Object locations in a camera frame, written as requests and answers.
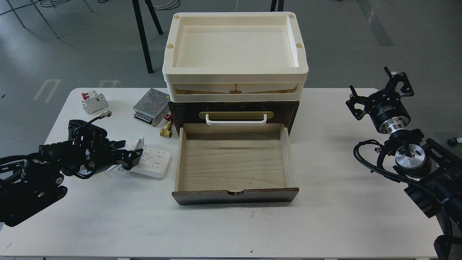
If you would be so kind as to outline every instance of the gray floor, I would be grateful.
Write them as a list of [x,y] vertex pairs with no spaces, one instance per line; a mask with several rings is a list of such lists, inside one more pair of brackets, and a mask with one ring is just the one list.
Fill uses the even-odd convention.
[[[155,70],[148,74],[131,1],[87,1],[93,13],[78,0],[40,8],[60,39],[33,6],[17,10],[26,29],[13,12],[0,15],[0,157],[35,152],[74,88],[112,87],[112,82],[115,87],[166,87],[161,69],[174,13],[268,11],[271,2],[182,0],[175,10],[158,11],[164,35],[157,34],[141,3]],[[27,3],[12,0],[15,7]],[[0,0],[0,13],[8,10]],[[403,100],[412,117],[409,128],[420,128],[440,143],[462,137],[459,1],[287,0],[284,10],[296,13],[307,48],[305,87],[383,88],[388,80],[384,66],[404,71],[415,91]],[[53,80],[60,83],[51,95]],[[462,156],[461,147],[450,150]]]

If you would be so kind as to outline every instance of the wooden drawer unit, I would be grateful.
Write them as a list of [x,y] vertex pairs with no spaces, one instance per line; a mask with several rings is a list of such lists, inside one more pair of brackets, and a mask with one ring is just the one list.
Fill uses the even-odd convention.
[[291,202],[289,132],[298,101],[170,102],[179,134],[181,205]]

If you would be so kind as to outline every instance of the floor marking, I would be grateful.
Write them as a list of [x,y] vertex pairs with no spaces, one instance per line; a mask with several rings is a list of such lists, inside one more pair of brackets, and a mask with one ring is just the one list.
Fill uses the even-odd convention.
[[111,87],[116,87],[117,84],[120,84],[122,82],[120,82],[119,80],[100,80],[99,81],[99,86],[98,87],[104,87],[104,84],[105,83],[112,83]]
[[35,97],[34,97],[34,100],[37,100],[40,95],[42,94],[42,92],[45,90],[45,87],[48,85],[48,83],[54,83],[55,85],[53,86],[53,88],[51,89],[50,91],[50,94],[48,94],[47,96],[47,99],[45,99],[45,103],[48,103],[50,102],[51,98],[53,97],[53,95],[55,94],[55,91],[56,89],[58,88],[59,84],[61,83],[62,80],[57,80],[57,79],[49,79],[49,80],[45,80],[42,84],[42,86],[39,88],[39,90],[37,91],[37,93],[35,94]]
[[356,2],[363,12],[364,17],[367,19],[367,22],[371,27],[372,33],[374,33],[378,44],[380,46],[386,47],[394,46],[393,42],[391,42],[391,39],[388,36],[388,33],[385,31],[385,28],[382,26],[382,23],[375,14],[374,9],[371,7],[369,0],[356,0]]

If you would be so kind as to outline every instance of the cream plastic tray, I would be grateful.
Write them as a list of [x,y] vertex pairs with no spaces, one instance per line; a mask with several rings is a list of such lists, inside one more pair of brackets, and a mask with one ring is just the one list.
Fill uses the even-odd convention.
[[292,12],[177,13],[163,73],[174,102],[290,101],[308,64]]

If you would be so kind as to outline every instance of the drawer front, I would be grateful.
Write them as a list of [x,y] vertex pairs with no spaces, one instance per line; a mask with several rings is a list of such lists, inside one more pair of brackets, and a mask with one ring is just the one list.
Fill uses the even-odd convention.
[[205,124],[205,112],[270,112],[267,124],[284,124],[290,133],[299,101],[268,102],[169,102],[178,134],[183,124]]
[[248,189],[241,192],[192,191],[172,192],[173,198],[180,205],[229,204],[229,203],[267,203],[291,202],[298,193],[298,188]]

